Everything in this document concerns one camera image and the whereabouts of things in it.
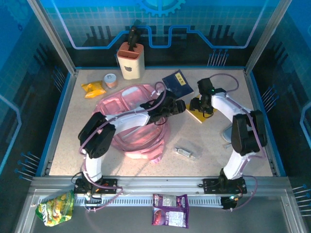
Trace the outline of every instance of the green chip bag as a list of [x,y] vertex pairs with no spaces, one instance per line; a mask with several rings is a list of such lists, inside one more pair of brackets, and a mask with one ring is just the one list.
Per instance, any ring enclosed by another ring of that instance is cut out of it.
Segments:
[[39,204],[35,213],[44,222],[44,225],[52,227],[71,219],[73,203],[74,194],[71,190],[52,200]]

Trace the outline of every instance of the snack package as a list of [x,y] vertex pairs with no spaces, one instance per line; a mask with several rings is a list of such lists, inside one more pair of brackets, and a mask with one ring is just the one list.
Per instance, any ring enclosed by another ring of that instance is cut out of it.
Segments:
[[189,203],[187,195],[153,194],[152,225],[188,228]]
[[106,93],[102,87],[102,81],[81,84],[81,87],[86,91],[84,98],[94,98],[95,96]]
[[44,222],[44,225],[52,227],[71,219],[73,203],[74,194],[71,190],[52,200],[39,204],[35,214]]

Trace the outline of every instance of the purple snack bag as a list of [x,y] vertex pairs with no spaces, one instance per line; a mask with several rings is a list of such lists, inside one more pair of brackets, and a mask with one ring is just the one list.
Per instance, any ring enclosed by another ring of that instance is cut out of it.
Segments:
[[189,203],[187,195],[154,194],[152,225],[188,228]]

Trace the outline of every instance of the blue book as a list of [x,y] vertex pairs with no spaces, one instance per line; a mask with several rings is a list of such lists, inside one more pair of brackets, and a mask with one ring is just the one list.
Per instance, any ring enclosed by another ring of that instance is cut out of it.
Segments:
[[177,96],[177,99],[193,93],[193,89],[189,86],[185,76],[180,70],[162,80],[166,87]]

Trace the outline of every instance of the speckled table surface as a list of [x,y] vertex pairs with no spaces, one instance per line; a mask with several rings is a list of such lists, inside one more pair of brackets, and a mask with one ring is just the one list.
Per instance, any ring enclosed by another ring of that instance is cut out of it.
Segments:
[[[83,157],[78,153],[78,133],[85,126],[99,100],[103,97],[119,91],[135,83],[151,83],[161,81],[176,69],[153,69],[146,70],[144,76],[139,80],[124,80],[120,70],[80,70],[71,96],[65,122],[58,141],[53,159],[50,175],[72,176],[79,172]],[[198,95],[197,81],[216,73],[228,73],[235,76],[240,83],[237,91],[230,96],[241,105],[253,109],[250,95],[247,89],[242,70],[215,70],[215,69],[182,69],[189,85],[194,93],[185,96],[186,103]],[[81,88],[82,83],[102,80],[108,73],[115,73],[119,80],[116,89],[93,99],[85,99],[85,91]],[[222,87],[225,90],[236,86],[233,79],[226,76],[214,77],[215,88]],[[218,176],[219,171],[228,162],[232,153],[232,147],[224,148],[226,142],[221,137],[221,132],[230,125],[230,121],[216,111],[214,116],[200,124],[189,113],[184,112],[168,119],[171,135],[162,160],[154,164],[144,159],[130,159],[122,152],[110,147],[104,155],[102,171],[103,175],[116,176]],[[197,148],[199,158],[190,160],[175,154],[173,149],[180,143],[185,147]],[[272,176],[268,160],[253,159],[244,169],[244,174],[255,176]]]

